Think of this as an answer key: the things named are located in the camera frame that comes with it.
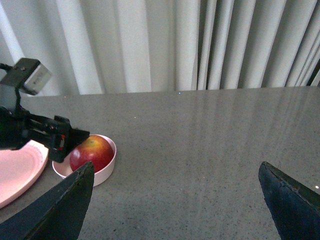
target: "red apple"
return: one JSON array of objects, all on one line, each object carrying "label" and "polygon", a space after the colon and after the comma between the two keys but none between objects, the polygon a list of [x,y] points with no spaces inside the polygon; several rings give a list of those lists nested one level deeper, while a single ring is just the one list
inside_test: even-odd
[{"label": "red apple", "polygon": [[96,173],[107,166],[113,157],[114,151],[107,140],[98,135],[90,135],[70,153],[70,167],[75,171],[91,161]]}]

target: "curtain fold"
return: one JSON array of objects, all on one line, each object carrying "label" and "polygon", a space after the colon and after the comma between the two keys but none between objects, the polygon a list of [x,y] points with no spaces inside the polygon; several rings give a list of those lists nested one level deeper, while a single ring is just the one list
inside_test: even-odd
[{"label": "curtain fold", "polygon": [[21,57],[42,96],[314,86],[320,1],[0,0],[0,62]]}]

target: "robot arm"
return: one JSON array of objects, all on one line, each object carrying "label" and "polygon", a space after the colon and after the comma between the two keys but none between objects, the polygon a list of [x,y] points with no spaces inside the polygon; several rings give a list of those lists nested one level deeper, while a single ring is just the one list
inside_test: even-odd
[{"label": "robot arm", "polygon": [[0,150],[18,150],[34,140],[49,149],[49,159],[62,163],[90,133],[72,128],[67,118],[34,115],[20,105],[20,91],[36,95],[51,76],[38,60],[21,58],[0,68],[7,72],[0,81]]}]

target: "gray countertop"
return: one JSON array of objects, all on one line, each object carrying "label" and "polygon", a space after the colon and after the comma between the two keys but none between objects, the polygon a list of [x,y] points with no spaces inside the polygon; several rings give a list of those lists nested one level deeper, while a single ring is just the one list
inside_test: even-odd
[{"label": "gray countertop", "polygon": [[[113,139],[80,240],[280,239],[259,184],[267,161],[320,189],[320,88],[30,97],[30,112]],[[0,223],[62,179],[51,161]]]}]

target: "black cable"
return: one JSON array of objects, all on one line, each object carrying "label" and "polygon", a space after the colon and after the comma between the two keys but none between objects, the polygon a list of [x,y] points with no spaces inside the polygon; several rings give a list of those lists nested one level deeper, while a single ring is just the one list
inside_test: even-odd
[{"label": "black cable", "polygon": [[13,68],[12,66],[9,66],[9,65],[7,65],[7,64],[0,63],[0,69],[5,70],[6,72],[9,72],[12,68]]}]

